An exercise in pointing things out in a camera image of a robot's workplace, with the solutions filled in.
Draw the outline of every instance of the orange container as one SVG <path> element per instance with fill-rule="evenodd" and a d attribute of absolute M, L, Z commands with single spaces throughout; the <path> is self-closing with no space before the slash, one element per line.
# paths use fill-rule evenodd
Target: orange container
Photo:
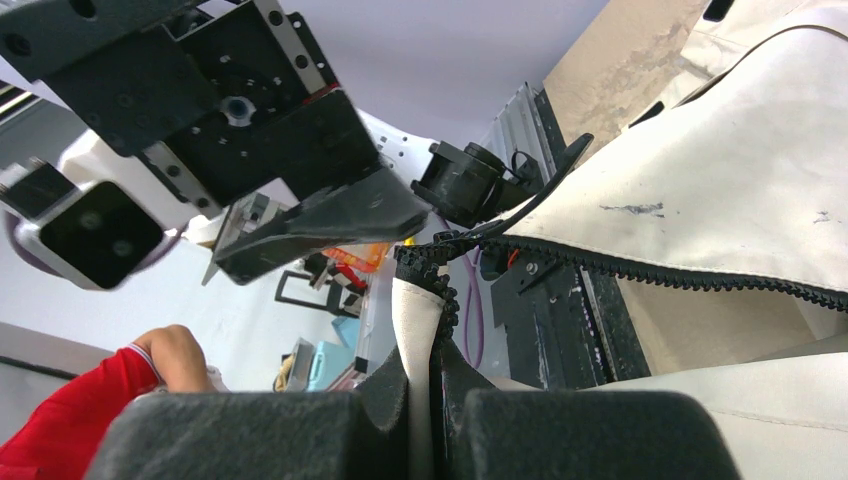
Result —
<path fill-rule="evenodd" d="M 343 245 L 324 250 L 324 255 L 344 263 L 363 273 L 374 273 L 386 258 L 390 243 L 370 243 L 367 245 Z"/>

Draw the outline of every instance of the camera lens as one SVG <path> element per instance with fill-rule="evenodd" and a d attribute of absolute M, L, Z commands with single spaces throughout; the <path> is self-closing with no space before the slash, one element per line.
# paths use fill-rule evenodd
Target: camera lens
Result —
<path fill-rule="evenodd" d="M 80 215 L 80 226 L 86 230 L 97 230 L 103 226 L 103 217 L 97 212 L 88 211 Z"/>
<path fill-rule="evenodd" d="M 126 240 L 118 240 L 112 244 L 112 253 L 119 257 L 129 257 L 132 251 L 132 244 Z"/>

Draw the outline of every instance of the person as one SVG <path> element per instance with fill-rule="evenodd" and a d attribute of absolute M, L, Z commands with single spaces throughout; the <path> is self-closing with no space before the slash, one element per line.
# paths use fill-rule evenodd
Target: person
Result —
<path fill-rule="evenodd" d="M 0 479 L 80 479 L 124 407 L 160 385 L 172 393 L 217 391 L 188 328 L 151 330 L 57 390 L 0 447 Z"/>

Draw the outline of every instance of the black zipper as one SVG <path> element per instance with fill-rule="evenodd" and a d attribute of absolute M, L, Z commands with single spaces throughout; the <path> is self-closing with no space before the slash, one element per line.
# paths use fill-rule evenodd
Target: black zipper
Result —
<path fill-rule="evenodd" d="M 518 249 L 539 253 L 555 258 L 564 264 L 648 284 L 682 288 L 683 290 L 704 290 L 707 292 L 721 290 L 770 290 L 788 293 L 829 309 L 836 309 L 838 311 L 848 310 L 848 293 L 787 280 L 756 275 L 696 272 L 658 267 L 633 260 L 590 252 L 555 242 L 511 235 L 487 238 L 480 242 L 480 245 L 481 248 L 490 250 L 500 249 L 511 252 Z M 468 244 L 463 244 L 459 250 L 465 250 L 466 246 Z"/>

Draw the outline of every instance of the red shirt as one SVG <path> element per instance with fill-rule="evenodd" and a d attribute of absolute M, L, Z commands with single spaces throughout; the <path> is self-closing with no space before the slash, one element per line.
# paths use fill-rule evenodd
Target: red shirt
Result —
<path fill-rule="evenodd" d="M 71 380 L 0 447 L 0 479 L 80 479 L 112 420 L 159 385 L 149 354 L 130 345 Z"/>

